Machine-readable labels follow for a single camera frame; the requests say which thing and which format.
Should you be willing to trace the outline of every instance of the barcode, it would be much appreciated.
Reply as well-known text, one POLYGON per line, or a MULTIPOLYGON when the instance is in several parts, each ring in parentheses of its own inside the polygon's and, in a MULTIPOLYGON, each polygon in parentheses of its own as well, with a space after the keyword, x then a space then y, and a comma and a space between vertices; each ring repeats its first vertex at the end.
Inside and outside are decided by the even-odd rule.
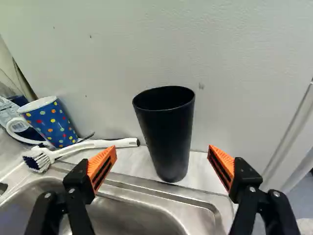
POLYGON ((20 128, 24 128, 25 126, 22 124, 22 123, 17 123, 17 124, 14 124, 14 125, 12 125, 12 128, 14 129, 14 130, 18 130, 18 129, 20 129, 20 128))

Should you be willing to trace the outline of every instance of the black plastic tumbler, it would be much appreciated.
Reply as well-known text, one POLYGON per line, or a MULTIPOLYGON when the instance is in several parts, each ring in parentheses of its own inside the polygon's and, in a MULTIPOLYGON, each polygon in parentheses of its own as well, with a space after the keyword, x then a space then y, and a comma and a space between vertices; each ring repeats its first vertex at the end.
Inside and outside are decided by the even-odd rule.
POLYGON ((180 181, 187 173, 194 104, 194 92, 179 86, 153 88, 133 99, 156 172, 164 181, 180 181))

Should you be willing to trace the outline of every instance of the label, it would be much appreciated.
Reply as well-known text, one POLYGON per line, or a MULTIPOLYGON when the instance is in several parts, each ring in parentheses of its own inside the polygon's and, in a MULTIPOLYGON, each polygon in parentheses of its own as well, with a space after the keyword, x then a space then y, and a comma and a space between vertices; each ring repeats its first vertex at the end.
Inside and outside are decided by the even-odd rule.
MULTIPOLYGON (((16 103, 0 96, 0 124, 4 128, 9 120, 20 115, 16 112, 19 109, 19 106, 16 103)), ((22 132, 26 130, 29 126, 26 126, 21 121, 16 121, 12 125, 12 130, 14 132, 22 132)))

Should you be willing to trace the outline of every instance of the cup rim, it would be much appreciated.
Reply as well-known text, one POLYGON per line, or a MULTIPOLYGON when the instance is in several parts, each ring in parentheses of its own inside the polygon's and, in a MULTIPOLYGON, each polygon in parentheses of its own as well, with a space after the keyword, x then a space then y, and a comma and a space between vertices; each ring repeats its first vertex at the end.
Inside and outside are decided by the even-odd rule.
POLYGON ((132 104, 133 104, 133 106, 134 106, 136 109, 139 109, 139 110, 148 111, 148 112, 164 112, 164 111, 172 111, 172 110, 175 110, 175 109, 180 109, 180 108, 182 108, 182 107, 184 107, 184 106, 187 106, 187 105, 189 105, 190 103, 194 102, 195 97, 196 97, 195 92, 194 92, 192 89, 188 88, 188 87, 183 87, 183 86, 160 86, 160 87, 154 87, 154 88, 151 88, 151 89, 147 89, 147 90, 144 90, 144 91, 138 93, 138 94, 133 98, 132 104), (136 100, 136 98, 138 98, 138 96, 143 95, 144 93, 150 92, 151 90, 157 90, 157 89, 163 89, 163 88, 169 88, 169 87, 175 87, 175 88, 180 88, 180 89, 184 89, 184 90, 189 90, 190 92, 192 92, 193 97, 192 97, 192 99, 190 99, 188 102, 184 103, 183 105, 180 105, 180 106, 177 106, 177 107, 174 107, 174 108, 170 108, 170 109, 150 110, 150 109, 140 108, 139 106, 137 106, 137 105, 135 104, 135 100, 136 100))
POLYGON ((22 114, 22 113, 26 113, 26 112, 30 112, 30 111, 33 111, 33 110, 36 110, 36 109, 39 109, 43 106, 46 106, 48 104, 51 104, 52 102, 54 102, 55 100, 57 99, 57 97, 55 95, 53 96, 47 96, 47 97, 43 97, 43 98, 40 98, 40 99, 37 99, 37 100, 34 100, 32 102, 29 102, 23 106, 21 106, 17 112, 19 114, 22 114))

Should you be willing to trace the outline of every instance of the stainless steel sink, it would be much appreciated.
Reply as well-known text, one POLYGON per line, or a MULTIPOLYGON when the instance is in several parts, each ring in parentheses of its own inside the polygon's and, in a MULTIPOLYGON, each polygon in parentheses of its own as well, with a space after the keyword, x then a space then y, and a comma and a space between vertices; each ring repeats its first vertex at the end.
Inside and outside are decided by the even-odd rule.
MULTIPOLYGON (((57 162, 39 175, 21 164, 2 177, 8 189, 0 196, 0 234, 22 235, 38 195, 64 190, 73 167, 57 162)), ((97 235, 225 235, 234 216, 226 196, 116 173, 87 210, 97 235)), ((66 216, 60 234, 71 234, 66 216)))

